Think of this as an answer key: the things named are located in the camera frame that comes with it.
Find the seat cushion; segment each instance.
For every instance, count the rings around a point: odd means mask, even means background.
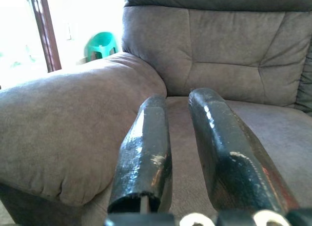
[[[260,139],[301,207],[312,206],[312,118],[292,108],[227,101]],[[167,99],[177,216],[213,216],[197,153],[187,97]]]

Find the white wall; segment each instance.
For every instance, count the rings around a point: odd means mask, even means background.
[[[48,0],[62,68],[85,57],[84,48],[96,33],[114,33],[120,46],[124,0]],[[69,23],[72,40],[66,40]]]

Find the green plastic chair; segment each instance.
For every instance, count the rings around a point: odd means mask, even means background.
[[[114,35],[110,32],[100,32],[96,34],[88,43],[88,62],[91,61],[91,55],[93,52],[101,54],[101,58],[105,58],[110,55],[111,50],[117,53],[117,45]]]

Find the tufted back cushion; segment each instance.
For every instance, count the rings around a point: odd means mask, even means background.
[[[156,69],[169,96],[210,87],[228,100],[295,106],[310,87],[298,90],[310,10],[312,0],[127,0],[123,48]]]

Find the floor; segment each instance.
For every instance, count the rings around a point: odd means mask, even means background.
[[[6,224],[13,224],[14,221],[12,220],[9,213],[6,211],[4,205],[0,201],[0,225],[6,225]]]

